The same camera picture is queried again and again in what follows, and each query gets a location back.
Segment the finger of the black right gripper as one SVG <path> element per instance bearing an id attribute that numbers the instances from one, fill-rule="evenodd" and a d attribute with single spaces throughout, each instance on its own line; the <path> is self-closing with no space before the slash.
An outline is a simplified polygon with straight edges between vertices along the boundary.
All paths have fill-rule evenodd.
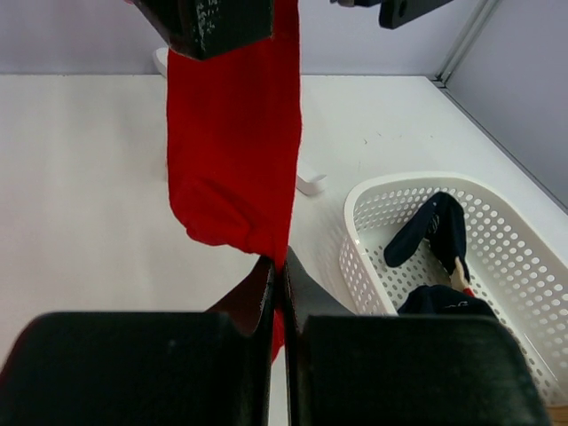
<path id="1" fill-rule="evenodd" d="M 272 36 L 272 0 L 134 0 L 176 53 L 204 61 Z"/>

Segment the navy sock red toe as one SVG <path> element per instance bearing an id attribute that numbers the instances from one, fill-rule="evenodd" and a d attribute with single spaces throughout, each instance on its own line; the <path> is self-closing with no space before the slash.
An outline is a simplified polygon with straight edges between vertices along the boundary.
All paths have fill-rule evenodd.
<path id="1" fill-rule="evenodd" d="M 397 232 L 383 251 L 385 263 L 398 267 L 414 255 L 422 241 L 449 275 L 451 287 L 469 293 L 464 210 L 450 194 L 434 193 Z"/>

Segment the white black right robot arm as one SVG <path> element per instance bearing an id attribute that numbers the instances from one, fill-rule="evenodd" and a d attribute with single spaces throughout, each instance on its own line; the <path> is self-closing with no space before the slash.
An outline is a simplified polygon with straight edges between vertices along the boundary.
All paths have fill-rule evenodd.
<path id="1" fill-rule="evenodd" d="M 127 1 L 176 53 L 204 61 L 275 35 L 276 1 Z M 340 7 L 378 5 L 381 28 L 396 29 L 452 1 L 329 1 Z"/>

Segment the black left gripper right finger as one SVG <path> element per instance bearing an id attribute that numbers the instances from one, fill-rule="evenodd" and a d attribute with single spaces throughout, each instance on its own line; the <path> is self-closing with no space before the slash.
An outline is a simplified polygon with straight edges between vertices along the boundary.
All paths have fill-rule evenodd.
<path id="1" fill-rule="evenodd" d="M 289 253 L 282 271 L 293 425 L 548 425 L 494 319 L 356 315 Z"/>

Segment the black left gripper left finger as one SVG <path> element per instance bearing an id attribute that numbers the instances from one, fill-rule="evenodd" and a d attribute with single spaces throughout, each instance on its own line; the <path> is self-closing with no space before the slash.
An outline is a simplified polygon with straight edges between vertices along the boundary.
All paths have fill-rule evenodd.
<path id="1" fill-rule="evenodd" d="M 4 425 L 265 425 L 273 262 L 205 312 L 50 312 L 1 370 Z"/>

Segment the navy patterned sock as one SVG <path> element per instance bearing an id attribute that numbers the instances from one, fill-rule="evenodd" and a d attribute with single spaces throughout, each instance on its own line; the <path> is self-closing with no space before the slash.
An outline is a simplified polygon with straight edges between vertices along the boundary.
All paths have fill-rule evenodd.
<path id="1" fill-rule="evenodd" d="M 476 315 L 496 319 L 484 300 L 443 285 L 416 288 L 398 308 L 398 314 Z"/>

